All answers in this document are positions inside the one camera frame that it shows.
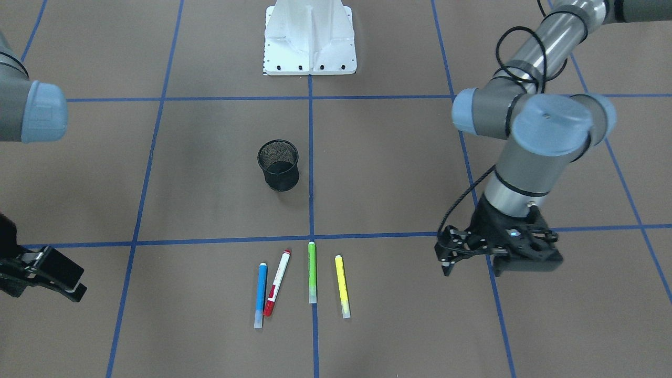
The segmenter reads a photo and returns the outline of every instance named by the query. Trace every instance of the red marker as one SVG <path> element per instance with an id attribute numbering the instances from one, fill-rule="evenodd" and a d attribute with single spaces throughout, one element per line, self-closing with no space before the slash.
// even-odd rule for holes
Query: red marker
<path id="1" fill-rule="evenodd" d="M 276 305 L 276 298 L 278 298 L 278 292 L 280 291 L 280 284 L 282 283 L 282 277 L 285 275 L 285 269 L 287 269 L 287 263 L 290 261 L 290 256 L 292 250 L 287 248 L 285 252 L 282 252 L 282 257 L 280 258 L 280 265 L 278 266 L 278 272 L 276 277 L 273 279 L 273 286 L 271 286 L 271 293 L 268 295 L 268 300 L 266 301 L 266 307 L 263 309 L 264 316 L 271 316 L 273 313 L 273 306 Z"/>

